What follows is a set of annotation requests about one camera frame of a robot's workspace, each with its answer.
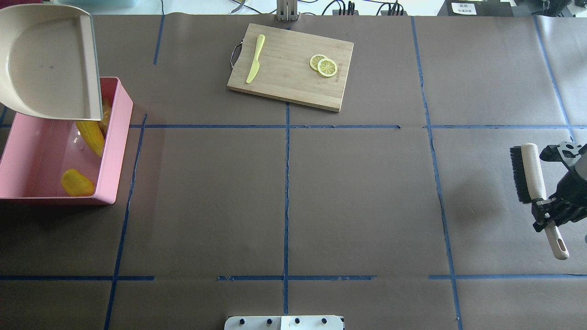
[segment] table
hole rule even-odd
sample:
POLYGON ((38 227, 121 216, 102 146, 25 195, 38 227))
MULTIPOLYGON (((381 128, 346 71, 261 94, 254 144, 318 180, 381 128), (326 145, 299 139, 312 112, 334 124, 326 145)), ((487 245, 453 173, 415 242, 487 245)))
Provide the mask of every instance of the table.
MULTIPOLYGON (((0 203, 0 327, 335 314, 347 329, 582 329, 587 222, 561 227, 571 257, 556 260, 509 148, 587 141, 586 28, 95 16, 100 74, 134 101, 118 199, 0 203), (339 114, 226 89, 251 22, 355 43, 339 114)), ((565 169, 543 168, 552 193, 565 169)))

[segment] metal clamp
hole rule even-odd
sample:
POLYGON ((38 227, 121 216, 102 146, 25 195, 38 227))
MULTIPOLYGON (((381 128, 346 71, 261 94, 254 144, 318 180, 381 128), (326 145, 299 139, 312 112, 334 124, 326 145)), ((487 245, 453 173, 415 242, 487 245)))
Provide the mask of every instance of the metal clamp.
POLYGON ((277 0, 276 16, 278 21, 297 21, 298 0, 277 0))

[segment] yellow knife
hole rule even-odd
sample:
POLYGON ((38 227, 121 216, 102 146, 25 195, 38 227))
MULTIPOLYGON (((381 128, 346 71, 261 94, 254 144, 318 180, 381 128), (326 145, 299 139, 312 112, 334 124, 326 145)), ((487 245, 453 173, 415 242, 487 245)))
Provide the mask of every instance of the yellow knife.
POLYGON ((251 83, 257 72, 259 72, 259 55, 261 54, 261 49, 263 48, 263 44, 265 43, 265 36, 259 35, 257 37, 257 46, 255 47, 255 56, 253 57, 253 64, 251 64, 251 71, 249 71, 249 76, 247 77, 247 83, 251 83))

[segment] lemon slice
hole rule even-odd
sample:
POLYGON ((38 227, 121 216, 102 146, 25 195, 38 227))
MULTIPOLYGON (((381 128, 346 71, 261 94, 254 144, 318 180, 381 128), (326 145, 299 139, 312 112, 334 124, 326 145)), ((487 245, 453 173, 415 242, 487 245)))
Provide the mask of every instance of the lemon slice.
POLYGON ((321 59, 327 59, 326 55, 316 54, 310 58, 310 66, 314 71, 318 71, 318 62, 320 62, 321 59))
POLYGON ((318 73, 327 78, 334 76, 338 69, 336 62, 329 58, 321 59, 316 66, 318 67, 318 73))

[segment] brush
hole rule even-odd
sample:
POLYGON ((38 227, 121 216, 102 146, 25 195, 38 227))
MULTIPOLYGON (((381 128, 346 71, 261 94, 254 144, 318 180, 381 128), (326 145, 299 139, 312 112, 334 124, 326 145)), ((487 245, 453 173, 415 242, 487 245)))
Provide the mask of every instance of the brush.
MULTIPOLYGON (((538 146, 533 143, 524 143, 522 146, 512 147, 510 148, 510 157, 519 201, 528 204, 533 200, 546 200, 546 187, 538 157, 538 146)), ((555 258, 567 259, 569 251, 556 224, 549 223, 544 228, 544 232, 555 258)))

